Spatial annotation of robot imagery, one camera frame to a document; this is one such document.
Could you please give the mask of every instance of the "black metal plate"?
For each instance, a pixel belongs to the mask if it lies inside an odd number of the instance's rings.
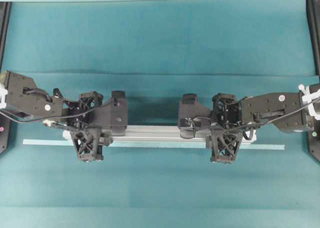
[[[8,147],[8,139],[10,132],[10,121],[0,115],[0,154],[2,154]]]
[[[320,162],[320,121],[314,122],[314,132],[308,132],[308,143],[310,154]]]
[[[280,101],[279,96],[284,95],[285,100]],[[244,124],[253,122],[254,113],[274,112],[284,110],[290,113],[301,107],[299,93],[269,93],[241,101],[241,119]],[[275,121],[274,125],[283,132],[295,132],[296,130],[308,131],[312,124],[308,124],[303,111],[291,115],[289,118]]]

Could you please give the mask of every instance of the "wire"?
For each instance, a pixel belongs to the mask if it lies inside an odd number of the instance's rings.
[[[297,112],[300,112],[301,110],[305,109],[307,106],[309,106],[309,105],[311,105],[311,104],[313,104],[313,103],[315,103],[315,102],[317,102],[317,101],[320,101],[320,97],[312,100],[310,103],[305,104],[305,105],[303,105],[302,107],[300,107],[300,108],[298,108],[298,109],[296,109],[296,110],[294,110],[294,111],[292,111],[292,112],[290,112],[290,113],[287,113],[287,114],[284,114],[284,115],[282,115],[282,116],[280,116],[280,117],[277,117],[277,118],[274,118],[274,119],[272,119],[272,120],[269,120],[269,121],[266,122],[266,123],[262,123],[262,124],[258,124],[258,123],[245,124],[245,125],[241,125],[241,126],[234,127],[234,128],[229,128],[229,129],[224,129],[224,130],[225,130],[226,132],[233,132],[233,131],[237,131],[237,130],[239,130],[239,129],[249,128],[249,127],[250,127],[250,128],[251,128],[251,127],[261,127],[261,126],[264,126],[264,125],[267,125],[267,124],[271,124],[271,123],[273,123],[273,122],[275,122],[275,121],[278,121],[278,120],[280,120],[280,119],[284,119],[284,118],[286,118],[286,117],[288,117],[288,116],[290,116],[290,115],[293,115],[293,114],[295,114],[295,113],[297,113]]]
[[[273,122],[275,122],[275,121],[277,121],[277,120],[286,118],[286,117],[288,117],[288,116],[290,116],[290,115],[293,115],[293,114],[295,114],[295,113],[297,113],[297,112],[300,112],[301,110],[303,110],[303,109],[305,109],[306,107],[308,107],[310,104],[313,104],[313,103],[315,103],[316,101],[319,101],[319,100],[320,100],[320,97],[318,97],[318,98],[316,98],[316,99],[313,99],[310,103],[303,105],[301,108],[298,108],[297,110],[294,110],[294,111],[292,111],[292,112],[290,112],[290,113],[284,114],[284,115],[282,115],[282,116],[280,116],[280,117],[278,117],[278,118],[269,120],[268,122],[264,123],[264,125],[265,125],[265,124],[271,124],[271,123],[273,123]]]
[[[50,97],[49,93],[43,89],[38,89],[38,88],[34,88],[34,89],[28,89],[28,90],[24,90],[23,93],[29,95],[29,94],[42,94],[45,96],[46,100],[48,102],[52,102],[52,98]]]
[[[14,118],[12,118],[10,115],[12,115],[12,116],[15,116],[15,115],[12,114],[12,113],[10,113],[10,112],[8,112],[8,111],[0,111],[0,114],[3,115],[4,117],[6,117],[7,119],[13,121],[13,122],[16,122],[16,123],[19,123],[19,124],[26,124],[26,123],[39,122],[39,121],[43,121],[43,120],[46,120],[46,119],[69,119],[69,118],[76,118],[76,117],[85,115],[85,114],[87,114],[87,113],[90,113],[90,112],[92,112],[92,111],[94,111],[94,110],[96,110],[96,109],[98,109],[98,108],[108,106],[108,105],[110,105],[112,102],[113,102],[112,100],[108,100],[108,101],[106,101],[104,104],[102,104],[102,105],[99,106],[99,107],[96,107],[96,108],[87,110],[87,111],[82,112],[82,113],[79,113],[79,114],[67,115],[67,116],[48,116],[48,117],[44,117],[44,118],[31,119],[31,120],[17,120],[17,119],[14,119]]]

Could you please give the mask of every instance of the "black bracket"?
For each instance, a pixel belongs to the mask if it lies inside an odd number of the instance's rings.
[[[320,0],[306,0],[306,15],[308,19],[310,39],[316,75],[320,75]],[[314,121],[314,132],[308,132],[310,154],[320,161],[320,121]]]
[[[11,3],[0,2],[0,70],[4,57]],[[10,121],[0,116],[0,154],[8,147]]]
[[[81,110],[82,104],[95,108],[86,118],[73,118],[68,123],[79,124],[88,122],[88,128],[76,130],[77,125],[72,125],[71,139],[77,157],[84,162],[102,161],[103,146],[109,146],[113,142],[113,136],[124,136],[128,125],[128,101],[123,91],[113,91],[111,98],[103,105],[103,96],[97,92],[80,94],[80,106],[75,110]]]

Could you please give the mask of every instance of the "bolt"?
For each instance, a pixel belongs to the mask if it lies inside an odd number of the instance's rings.
[[[46,105],[44,106],[44,109],[45,109],[46,111],[50,111],[51,106],[50,106],[49,104],[46,104]]]
[[[285,99],[286,99],[285,95],[281,94],[281,95],[279,96],[279,101],[280,101],[280,102],[283,102]]]

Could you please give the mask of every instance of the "black cable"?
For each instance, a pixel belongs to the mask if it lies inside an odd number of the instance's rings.
[[[254,128],[251,127],[249,136],[247,136],[247,133],[245,131],[243,131],[242,134],[246,140],[252,140],[254,136]]]
[[[82,115],[85,115],[87,113],[90,113],[98,108],[101,108],[101,107],[104,107],[104,106],[107,106],[107,105],[110,105],[113,103],[113,100],[109,100],[107,102],[105,102],[104,104],[102,104],[101,106],[99,107],[96,107],[96,108],[93,108],[93,109],[90,109],[90,110],[87,110],[85,112],[82,112],[82,113],[79,113],[79,114],[74,114],[74,115],[67,115],[67,116],[48,116],[48,117],[44,117],[44,118],[38,118],[38,119],[31,119],[31,120],[17,120],[17,119],[14,119],[12,118],[10,115],[12,116],[15,116],[14,114],[8,112],[8,111],[0,111],[0,114],[3,115],[4,117],[6,117],[7,119],[13,121],[13,122],[16,122],[16,123],[19,123],[19,124],[26,124],[26,123],[34,123],[34,122],[39,122],[39,121],[42,121],[42,120],[46,120],[46,119],[69,119],[69,118],[76,118],[76,117],[79,117],[79,116],[82,116]]]
[[[24,90],[23,93],[27,95],[33,94],[33,93],[42,94],[45,96],[48,102],[52,102],[52,98],[50,97],[49,93],[43,89],[39,89],[39,88],[28,89],[28,90]]]
[[[275,121],[277,121],[277,120],[286,118],[286,117],[288,117],[288,116],[290,116],[290,115],[293,115],[293,114],[295,114],[295,113],[297,113],[297,112],[300,112],[301,110],[303,110],[303,109],[305,109],[306,107],[308,107],[310,104],[313,104],[313,103],[315,103],[316,101],[319,101],[319,100],[320,100],[320,97],[318,97],[318,98],[316,98],[316,99],[313,99],[310,103],[303,105],[301,108],[299,108],[299,109],[297,109],[297,110],[294,110],[294,111],[292,111],[292,112],[290,112],[290,113],[284,114],[284,115],[282,115],[282,116],[280,116],[280,117],[278,117],[278,118],[274,118],[274,119],[272,119],[272,120],[269,120],[269,121],[268,121],[267,123],[265,123],[265,124],[271,124],[271,123],[273,123],[273,122],[275,122]]]

